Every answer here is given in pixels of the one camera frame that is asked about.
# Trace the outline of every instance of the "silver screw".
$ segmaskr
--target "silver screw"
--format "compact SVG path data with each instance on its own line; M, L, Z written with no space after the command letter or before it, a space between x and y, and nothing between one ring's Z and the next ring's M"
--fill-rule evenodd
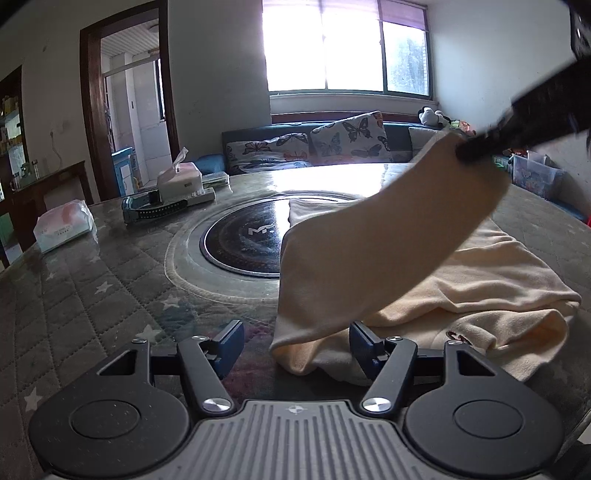
M375 397L364 400L361 406L371 413L382 413L392 408L392 402L387 398Z
M203 402L203 409L212 413L220 413L230 410L232 402L225 398L208 398Z

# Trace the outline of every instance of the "blue sofa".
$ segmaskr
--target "blue sofa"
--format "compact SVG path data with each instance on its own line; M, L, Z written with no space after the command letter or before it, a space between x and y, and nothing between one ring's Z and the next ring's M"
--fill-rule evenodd
M292 133L309 134L315 128L326 125L330 122L305 122L297 124L275 124L267 125L266 127L245 128L243 130L232 130L222 133L223 151L226 151L226 145L230 142L241 141L263 141L271 138L280 137L282 135ZM410 140L410 133L408 127L424 127L421 124L403 124L394 122L384 122L384 129L388 137L388 143L392 150L411 151L413 145ZM315 155L316 150L314 145L310 142L310 155ZM198 159L187 159L195 163L197 168L204 174L214 173L218 171L228 170L228 160L224 154L204 155Z

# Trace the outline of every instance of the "window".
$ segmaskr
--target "window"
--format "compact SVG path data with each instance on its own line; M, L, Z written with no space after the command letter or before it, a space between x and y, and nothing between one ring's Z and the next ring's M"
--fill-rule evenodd
M430 96L425 10L402 0L263 0L272 93Z
M156 75L156 97L158 98L158 108L160 109L160 119L165 120L164 116L164 90L162 89L162 70L160 59L154 62L154 73Z

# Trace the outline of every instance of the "beige cloth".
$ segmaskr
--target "beige cloth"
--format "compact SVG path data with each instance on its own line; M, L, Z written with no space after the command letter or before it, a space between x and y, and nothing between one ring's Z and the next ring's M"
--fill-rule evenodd
M508 182L490 162L448 155L457 141L435 139L402 177L347 208L313 216L327 206L293 202L291 221L307 220L284 237L271 345L288 371L367 383L349 350L355 320L420 348L462 335L519 380L564 344L579 295L491 220L465 241Z

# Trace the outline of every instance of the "power cord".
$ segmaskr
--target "power cord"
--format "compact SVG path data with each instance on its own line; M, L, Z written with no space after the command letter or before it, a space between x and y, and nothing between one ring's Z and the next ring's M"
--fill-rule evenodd
M59 159L60 159L60 166L57 168L57 170L56 170L56 171L60 171L60 170L61 170L61 166L62 166L62 164L64 163L64 161L63 161L63 159L62 159L61 155L59 154L59 152L56 150L56 144L55 144L55 143L54 143L54 141L53 141L53 130L51 130L51 131L49 132L49 136L51 137L51 149L52 149L52 150L54 151L54 153L57 155L57 158L59 158Z

